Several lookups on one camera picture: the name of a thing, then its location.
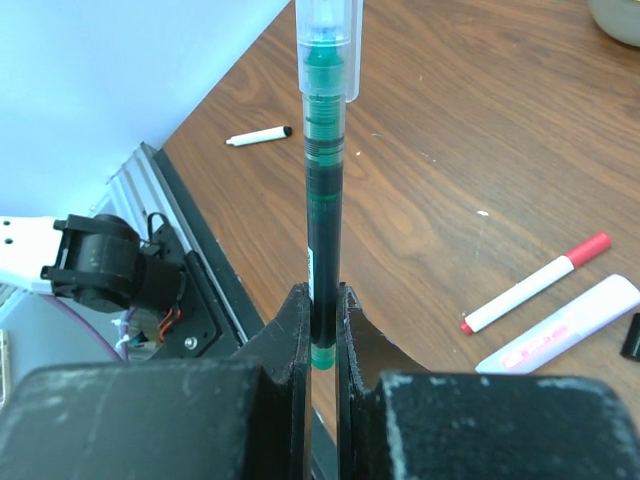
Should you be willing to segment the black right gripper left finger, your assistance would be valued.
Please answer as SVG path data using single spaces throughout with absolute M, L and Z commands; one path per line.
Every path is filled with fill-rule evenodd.
M 36 370 L 1 412 L 5 479 L 307 479 L 309 298 L 227 358 Z

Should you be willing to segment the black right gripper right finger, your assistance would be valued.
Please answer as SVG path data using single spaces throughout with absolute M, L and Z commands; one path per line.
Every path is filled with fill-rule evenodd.
M 342 479 L 635 479 L 639 433 L 604 382 L 434 372 L 342 286 L 336 320 Z

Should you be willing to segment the black pen cap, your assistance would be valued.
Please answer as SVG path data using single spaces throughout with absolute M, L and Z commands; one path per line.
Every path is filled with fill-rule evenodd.
M 640 313 L 636 313 L 631 320 L 620 356 L 630 361 L 640 361 Z

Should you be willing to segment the pink highlighter pen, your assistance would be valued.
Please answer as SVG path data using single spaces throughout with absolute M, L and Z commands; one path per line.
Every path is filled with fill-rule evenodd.
M 526 375 L 639 305 L 639 289 L 613 274 L 482 360 L 479 374 Z

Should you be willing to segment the white red marker pen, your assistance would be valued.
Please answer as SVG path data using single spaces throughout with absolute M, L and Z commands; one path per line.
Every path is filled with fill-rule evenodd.
M 461 331 L 473 335 L 483 330 L 611 246 L 612 240 L 606 233 L 597 233 L 466 315 L 460 325 Z

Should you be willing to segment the white black marker pen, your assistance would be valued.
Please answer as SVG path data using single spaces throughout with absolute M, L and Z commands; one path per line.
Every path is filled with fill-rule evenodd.
M 242 147 L 252 144 L 281 140 L 290 137 L 293 129 L 287 125 L 234 135 L 225 141 L 226 145 Z

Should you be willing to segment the green pen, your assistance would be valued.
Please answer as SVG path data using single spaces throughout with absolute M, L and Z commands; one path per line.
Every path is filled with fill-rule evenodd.
M 335 362 L 342 227 L 345 95 L 344 60 L 338 48 L 315 45 L 302 63 L 307 199 L 308 290 L 311 362 L 320 370 Z

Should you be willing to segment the clear pen cap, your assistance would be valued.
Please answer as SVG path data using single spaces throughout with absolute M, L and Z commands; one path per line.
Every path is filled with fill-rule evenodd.
M 362 0 L 295 3 L 298 85 L 308 96 L 359 95 Z

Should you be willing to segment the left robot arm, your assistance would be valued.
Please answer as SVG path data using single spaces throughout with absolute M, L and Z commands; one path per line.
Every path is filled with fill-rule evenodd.
M 160 212 L 147 217 L 145 239 L 111 214 L 1 218 L 3 284 L 101 313 L 170 310 L 187 285 L 183 256 Z

